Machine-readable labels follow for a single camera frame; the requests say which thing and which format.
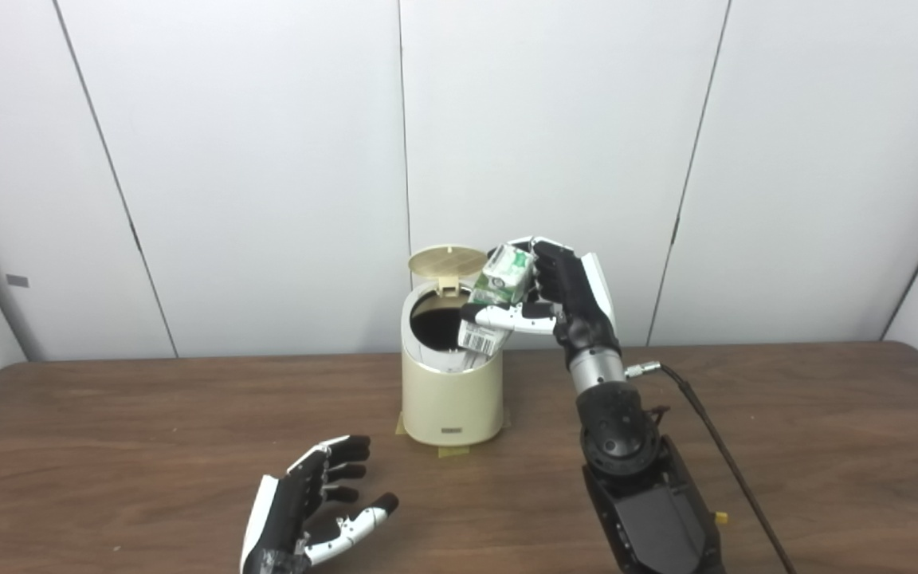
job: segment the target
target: wooden table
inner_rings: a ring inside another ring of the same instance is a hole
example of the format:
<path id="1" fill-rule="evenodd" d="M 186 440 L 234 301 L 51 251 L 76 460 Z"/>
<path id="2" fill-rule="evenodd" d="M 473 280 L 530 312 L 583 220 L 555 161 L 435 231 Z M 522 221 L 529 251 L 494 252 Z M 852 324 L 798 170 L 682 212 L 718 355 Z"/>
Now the wooden table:
<path id="1" fill-rule="evenodd" d="M 627 349 L 691 379 L 798 570 L 918 573 L 918 352 L 896 343 Z M 394 433 L 398 356 L 18 364 L 0 373 L 0 573 L 236 572 L 262 473 L 373 438 L 358 486 L 398 512 L 321 572 L 616 572 L 579 476 L 558 352 L 507 352 L 512 426 L 470 454 Z M 662 375 L 670 433 L 730 574 L 782 571 Z"/>

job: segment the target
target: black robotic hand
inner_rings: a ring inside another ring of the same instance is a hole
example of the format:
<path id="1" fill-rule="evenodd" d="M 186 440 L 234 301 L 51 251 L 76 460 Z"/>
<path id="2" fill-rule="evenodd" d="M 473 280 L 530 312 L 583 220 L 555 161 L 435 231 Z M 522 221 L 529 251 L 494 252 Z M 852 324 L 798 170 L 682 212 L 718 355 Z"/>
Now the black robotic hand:
<path id="1" fill-rule="evenodd" d="M 356 490 L 332 483 L 362 478 L 367 467 L 355 462 L 370 456 L 369 437 L 346 435 L 318 442 L 288 467 L 285 476 L 262 477 L 243 539 L 240 574 L 302 573 L 346 552 L 385 522 L 398 506 L 392 493 L 352 517 L 305 524 L 325 501 L 357 501 Z M 313 527 L 327 532 L 318 535 Z"/>

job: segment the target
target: cream trash can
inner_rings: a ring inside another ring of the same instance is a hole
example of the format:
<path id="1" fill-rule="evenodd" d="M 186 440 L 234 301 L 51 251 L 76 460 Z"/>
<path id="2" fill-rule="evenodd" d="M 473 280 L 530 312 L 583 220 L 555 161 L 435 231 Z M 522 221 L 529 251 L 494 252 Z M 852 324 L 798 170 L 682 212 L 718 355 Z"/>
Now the cream trash can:
<path id="1" fill-rule="evenodd" d="M 473 290 L 487 254 L 470 247 L 429 247 L 409 269 L 431 281 L 402 306 L 402 419 L 406 433 L 433 446 L 467 446 L 498 434 L 502 352 L 487 357 L 460 348 L 459 308 Z"/>

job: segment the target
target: metal connector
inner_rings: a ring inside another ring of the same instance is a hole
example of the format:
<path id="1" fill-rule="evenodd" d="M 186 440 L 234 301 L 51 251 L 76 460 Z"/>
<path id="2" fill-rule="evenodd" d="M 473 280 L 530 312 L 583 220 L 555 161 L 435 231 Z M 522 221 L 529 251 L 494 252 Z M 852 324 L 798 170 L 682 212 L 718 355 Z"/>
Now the metal connector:
<path id="1" fill-rule="evenodd" d="M 651 360 L 651 362 L 648 362 L 648 363 L 630 364 L 628 367 L 626 367 L 626 378 L 634 379 L 637 377 L 641 377 L 642 375 L 645 375 L 647 373 L 652 373 L 653 371 L 659 371 L 660 368 L 661 368 L 661 364 L 658 363 L 656 360 Z"/>

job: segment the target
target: cable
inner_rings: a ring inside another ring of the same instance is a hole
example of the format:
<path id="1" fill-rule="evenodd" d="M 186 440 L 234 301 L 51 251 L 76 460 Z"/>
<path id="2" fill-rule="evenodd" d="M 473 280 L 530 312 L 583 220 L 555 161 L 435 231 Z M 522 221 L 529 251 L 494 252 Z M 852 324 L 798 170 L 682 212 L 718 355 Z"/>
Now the cable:
<path id="1" fill-rule="evenodd" d="M 743 494 L 746 495 L 747 501 L 750 502 L 750 508 L 752 508 L 753 513 L 757 515 L 760 526 L 763 527 L 764 533 L 767 534 L 767 537 L 770 539 L 771 545 L 775 546 L 775 552 L 779 555 L 779 559 L 784 569 L 786 569 L 788 574 L 797 574 L 794 564 L 791 563 L 791 558 L 788 558 L 787 553 L 784 552 L 784 546 L 781 545 L 781 541 L 777 537 L 777 534 L 775 534 L 775 530 L 771 527 L 770 521 L 760 508 L 760 502 L 757 502 L 757 497 L 753 494 L 753 490 L 751 490 L 749 484 L 746 483 L 746 479 L 743 478 L 743 471 L 739 470 L 739 465 L 736 465 L 736 460 L 732 457 L 732 453 L 729 453 L 728 446 L 725 446 L 724 440 L 721 440 L 721 435 L 718 434 L 714 422 L 707 416 L 707 410 L 704 408 L 704 404 L 700 402 L 700 397 L 696 396 L 696 392 L 693 391 L 689 381 L 679 377 L 678 373 L 671 370 L 671 367 L 661 364 L 661 370 L 664 371 L 664 374 L 668 375 L 671 380 L 675 381 L 675 384 L 678 385 L 678 390 L 682 391 L 682 395 L 685 395 L 685 399 L 689 401 L 692 409 L 696 411 L 696 414 L 700 416 L 700 420 L 704 422 L 704 426 L 707 427 L 707 432 L 710 433 L 711 438 L 714 439 L 714 444 L 717 445 L 717 450 L 721 453 L 721 458 L 724 458 L 724 461 L 728 463 L 728 468 L 732 470 L 732 476 L 736 477 L 736 482 L 739 483 L 739 488 L 742 488 Z"/>

